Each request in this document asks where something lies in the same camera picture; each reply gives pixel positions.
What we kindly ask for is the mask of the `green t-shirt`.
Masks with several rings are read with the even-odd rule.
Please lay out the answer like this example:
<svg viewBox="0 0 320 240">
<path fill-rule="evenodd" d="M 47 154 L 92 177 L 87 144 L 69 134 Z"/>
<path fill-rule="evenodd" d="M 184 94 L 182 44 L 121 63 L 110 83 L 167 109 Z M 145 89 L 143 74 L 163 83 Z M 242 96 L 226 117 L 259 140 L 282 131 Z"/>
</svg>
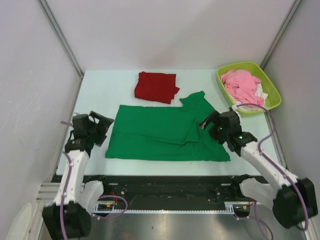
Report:
<svg viewBox="0 0 320 240">
<path fill-rule="evenodd" d="M 199 124 L 214 111 L 203 91 L 180 99 L 178 107 L 120 105 L 107 159 L 229 162 L 225 148 Z"/>
</svg>

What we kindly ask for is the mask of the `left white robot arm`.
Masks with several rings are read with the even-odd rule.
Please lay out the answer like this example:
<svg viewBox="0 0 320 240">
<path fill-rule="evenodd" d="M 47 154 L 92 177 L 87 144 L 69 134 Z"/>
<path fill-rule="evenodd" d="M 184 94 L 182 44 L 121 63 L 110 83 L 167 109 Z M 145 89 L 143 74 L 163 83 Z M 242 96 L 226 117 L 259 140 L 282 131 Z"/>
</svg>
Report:
<svg viewBox="0 0 320 240">
<path fill-rule="evenodd" d="M 94 111 L 73 116 L 72 130 L 64 146 L 67 161 L 59 189 L 52 203 L 44 207 L 42 218 L 53 240 L 87 237 L 91 215 L 98 199 L 110 196 L 111 188 L 100 180 L 84 183 L 84 174 L 94 146 L 100 147 L 114 122 Z"/>
</svg>

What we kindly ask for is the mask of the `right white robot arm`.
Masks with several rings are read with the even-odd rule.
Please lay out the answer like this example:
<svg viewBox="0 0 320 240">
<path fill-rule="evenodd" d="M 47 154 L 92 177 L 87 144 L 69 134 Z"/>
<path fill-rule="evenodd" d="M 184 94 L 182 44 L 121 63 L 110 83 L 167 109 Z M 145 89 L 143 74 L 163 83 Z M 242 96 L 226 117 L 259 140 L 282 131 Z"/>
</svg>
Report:
<svg viewBox="0 0 320 240">
<path fill-rule="evenodd" d="M 209 129 L 209 135 L 219 144 L 227 144 L 231 152 L 250 163 L 267 181 L 258 182 L 254 177 L 242 175 L 236 185 L 230 188 L 231 196 L 242 201 L 252 198 L 269 208 L 276 220 L 289 229 L 318 215 L 315 187 L 308 178 L 301 179 L 273 161 L 262 148 L 261 143 L 250 132 L 242 130 L 240 115 L 230 110 L 219 113 L 213 111 L 203 122 L 201 129 Z"/>
</svg>

